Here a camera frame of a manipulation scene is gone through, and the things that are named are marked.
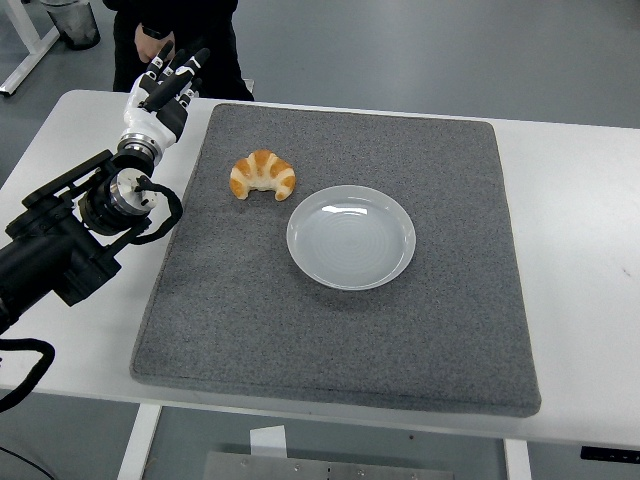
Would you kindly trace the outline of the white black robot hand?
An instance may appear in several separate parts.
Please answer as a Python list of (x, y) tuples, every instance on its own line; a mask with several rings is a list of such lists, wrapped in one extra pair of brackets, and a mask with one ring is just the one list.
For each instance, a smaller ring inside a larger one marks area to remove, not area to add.
[(210, 50), (202, 48), (192, 56), (180, 50), (170, 57), (172, 48), (167, 42), (135, 80), (124, 111), (123, 142), (143, 139), (164, 151), (182, 136), (188, 107), (201, 88), (198, 73)]

